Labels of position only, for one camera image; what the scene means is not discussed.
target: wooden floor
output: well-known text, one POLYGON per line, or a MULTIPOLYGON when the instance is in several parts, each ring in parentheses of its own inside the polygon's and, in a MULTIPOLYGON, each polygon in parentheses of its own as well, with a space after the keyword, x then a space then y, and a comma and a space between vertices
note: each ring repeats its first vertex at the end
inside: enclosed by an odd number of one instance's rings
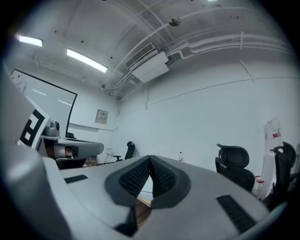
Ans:
POLYGON ((137 228, 140 228, 151 214, 151 208, 140 200, 136 200, 135 216, 137 228))

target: white ceiling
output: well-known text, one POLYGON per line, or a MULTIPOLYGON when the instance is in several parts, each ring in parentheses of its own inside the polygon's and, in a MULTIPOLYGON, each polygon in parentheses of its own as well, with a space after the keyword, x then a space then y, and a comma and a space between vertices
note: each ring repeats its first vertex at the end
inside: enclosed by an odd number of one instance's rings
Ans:
POLYGON ((127 60, 149 42, 168 50, 183 39, 241 31, 282 38, 272 19, 249 0, 54 0, 39 6, 18 31, 42 39, 43 47, 15 41, 11 55, 36 62, 35 55, 41 68, 111 88, 128 72, 127 60), (167 24, 172 16, 181 19, 180 26, 167 24), (108 67, 107 72, 68 57, 68 48, 108 67))

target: whiteboard frame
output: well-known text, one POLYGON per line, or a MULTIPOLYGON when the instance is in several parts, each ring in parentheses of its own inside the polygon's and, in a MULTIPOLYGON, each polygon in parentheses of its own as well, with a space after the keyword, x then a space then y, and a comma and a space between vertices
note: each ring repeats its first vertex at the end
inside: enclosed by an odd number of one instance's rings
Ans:
POLYGON ((35 77, 35 76, 30 75, 30 74, 28 74, 28 73, 25 73, 25 72, 23 72, 23 71, 21 71, 21 70, 19 70, 19 69, 16 69, 16 68, 12 71, 11 75, 13 74, 14 71, 18 71, 18 72, 20 72, 20 73, 23 73, 23 74, 29 76, 29 77, 33 77, 33 78, 35 78, 35 79, 37 79, 37 80, 40 80, 40 81, 42 81, 42 82, 44 82, 44 83, 47 83, 47 84, 49 84, 49 85, 51 85, 51 86, 53 86, 53 87, 57 87, 57 88, 62 89, 62 90, 64 90, 64 91, 67 91, 67 92, 70 92, 70 93, 75 94, 75 98, 74 98, 74 100, 73 100, 73 103, 72 103, 72 106, 71 106, 71 109, 70 109, 70 114, 69 114, 69 117, 68 117, 68 119, 67 119, 67 128, 66 128, 66 133, 65 133, 65 137, 67 137, 67 132, 68 132, 68 128, 69 128, 70 117, 71 117, 71 113, 72 113, 72 110, 73 110, 74 103, 75 103, 76 98, 77 98, 77 93, 72 92, 72 91, 69 91, 69 90, 67 90, 67 89, 65 89, 65 88, 59 87, 59 86, 57 86, 57 85, 55 85, 55 84, 53 84, 53 83, 47 82, 47 81, 45 81, 45 80, 43 80, 43 79, 40 79, 40 78, 38 78, 38 77, 35 77))

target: white wall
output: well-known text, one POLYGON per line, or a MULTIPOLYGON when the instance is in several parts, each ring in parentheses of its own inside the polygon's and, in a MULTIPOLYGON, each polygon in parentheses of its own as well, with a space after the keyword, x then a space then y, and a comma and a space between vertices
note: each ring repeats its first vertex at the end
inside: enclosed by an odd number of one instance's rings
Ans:
POLYGON ((155 154, 215 171, 217 143, 244 147, 247 167, 260 174, 263 125, 279 117, 283 141, 300 142, 300 72, 291 55, 266 50, 221 50, 178 61, 170 72, 121 100, 112 138, 124 156, 133 141, 139 155, 155 154), (251 76, 241 65, 246 64, 251 76))
MULTIPOLYGON (((100 93, 89 85, 82 85, 78 80, 43 67, 38 68, 36 65, 18 61, 13 61, 8 66, 77 93, 68 132, 74 133, 79 140, 102 143, 104 148, 109 148, 115 120, 119 113, 115 97, 100 93), (95 123, 98 109, 109 112, 106 125, 95 123)), ((104 162, 106 156, 103 151, 98 155, 98 162, 104 162)))

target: air conditioner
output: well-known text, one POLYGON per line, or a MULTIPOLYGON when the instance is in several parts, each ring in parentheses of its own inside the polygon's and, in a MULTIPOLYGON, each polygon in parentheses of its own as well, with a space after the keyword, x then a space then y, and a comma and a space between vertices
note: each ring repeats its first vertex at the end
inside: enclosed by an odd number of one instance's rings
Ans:
POLYGON ((136 53, 126 63, 126 67, 136 78, 146 83, 169 71, 165 64, 167 61, 169 59, 165 52, 158 53, 153 43, 150 43, 136 53))

